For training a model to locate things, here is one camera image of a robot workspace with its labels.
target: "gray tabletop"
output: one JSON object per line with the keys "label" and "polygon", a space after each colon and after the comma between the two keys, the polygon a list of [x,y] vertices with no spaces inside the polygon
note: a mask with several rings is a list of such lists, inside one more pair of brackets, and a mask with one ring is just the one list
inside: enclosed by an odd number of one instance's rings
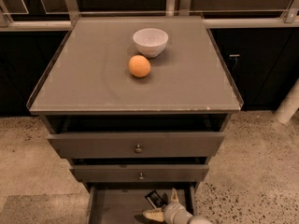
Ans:
{"label": "gray tabletop", "polygon": [[[143,28],[169,35],[147,77],[133,77],[132,36]],[[199,17],[81,18],[30,111],[237,111],[220,59]]]}

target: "drawer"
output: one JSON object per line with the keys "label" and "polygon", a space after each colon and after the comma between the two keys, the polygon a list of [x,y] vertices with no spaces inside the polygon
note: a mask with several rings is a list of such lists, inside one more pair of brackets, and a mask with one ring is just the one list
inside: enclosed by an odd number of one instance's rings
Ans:
{"label": "drawer", "polygon": [[221,132],[61,133],[48,140],[61,158],[211,157]]}
{"label": "drawer", "polygon": [[79,182],[189,182],[204,180],[208,165],[74,165],[71,172]]}
{"label": "drawer", "polygon": [[160,223],[149,221],[142,216],[145,210],[153,209],[145,198],[154,189],[165,201],[170,200],[172,188],[176,188],[178,198],[186,209],[194,214],[195,208],[193,186],[186,183],[178,186],[141,185],[135,187],[106,187],[97,184],[91,186],[90,201],[87,208],[88,224],[116,223]]}

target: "white pole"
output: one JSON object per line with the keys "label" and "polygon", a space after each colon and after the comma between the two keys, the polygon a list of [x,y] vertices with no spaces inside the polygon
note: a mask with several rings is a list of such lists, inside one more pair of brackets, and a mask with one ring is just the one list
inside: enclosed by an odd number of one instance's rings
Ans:
{"label": "white pole", "polygon": [[287,123],[299,108],[299,78],[289,91],[286,98],[275,112],[275,118],[281,123]]}

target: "drawer knob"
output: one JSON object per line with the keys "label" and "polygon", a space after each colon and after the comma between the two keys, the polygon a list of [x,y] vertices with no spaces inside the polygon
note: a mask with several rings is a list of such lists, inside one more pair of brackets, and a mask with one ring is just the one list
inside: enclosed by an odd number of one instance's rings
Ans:
{"label": "drawer knob", "polygon": [[143,176],[142,173],[139,174],[139,178],[138,178],[138,179],[139,179],[139,180],[144,180],[144,176]]}
{"label": "drawer knob", "polygon": [[142,153],[142,148],[140,145],[136,145],[135,153]]}

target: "speckled floor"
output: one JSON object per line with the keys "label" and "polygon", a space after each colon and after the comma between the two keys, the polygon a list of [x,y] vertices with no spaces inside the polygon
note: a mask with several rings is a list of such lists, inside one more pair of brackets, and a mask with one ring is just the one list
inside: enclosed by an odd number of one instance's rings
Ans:
{"label": "speckled floor", "polygon": [[[85,223],[88,193],[39,118],[0,118],[0,223]],[[299,223],[299,112],[234,114],[196,193],[214,224]]]}

